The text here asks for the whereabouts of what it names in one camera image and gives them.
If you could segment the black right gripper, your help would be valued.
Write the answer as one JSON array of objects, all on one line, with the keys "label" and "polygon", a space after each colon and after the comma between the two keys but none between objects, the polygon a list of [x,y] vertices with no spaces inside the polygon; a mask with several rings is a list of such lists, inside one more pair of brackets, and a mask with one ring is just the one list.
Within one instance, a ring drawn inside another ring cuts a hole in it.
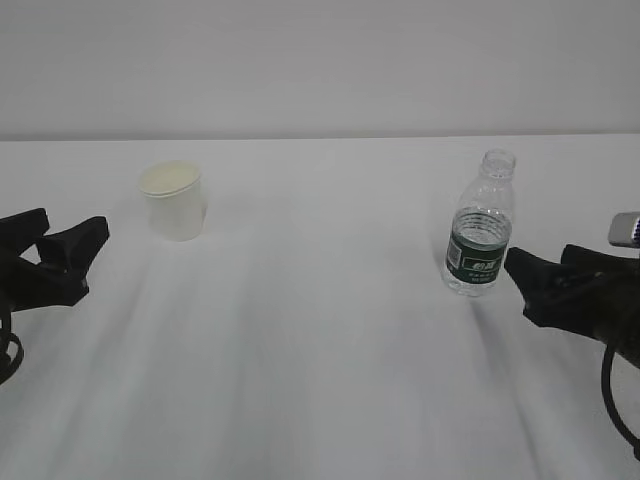
[{"label": "black right gripper", "polygon": [[605,343],[639,310],[639,260],[568,244],[560,263],[510,247],[504,267],[524,299],[524,316]]}]

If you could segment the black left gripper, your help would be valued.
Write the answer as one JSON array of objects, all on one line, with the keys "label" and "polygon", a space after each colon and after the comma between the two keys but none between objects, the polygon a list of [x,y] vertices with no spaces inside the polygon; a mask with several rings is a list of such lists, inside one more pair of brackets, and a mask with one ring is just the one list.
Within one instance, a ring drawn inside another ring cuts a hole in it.
[{"label": "black left gripper", "polygon": [[[44,235],[48,216],[36,208],[2,218],[0,227],[1,297],[11,311],[74,306],[89,292],[87,272],[109,239],[104,216]],[[20,257],[34,244],[40,264]]]}]

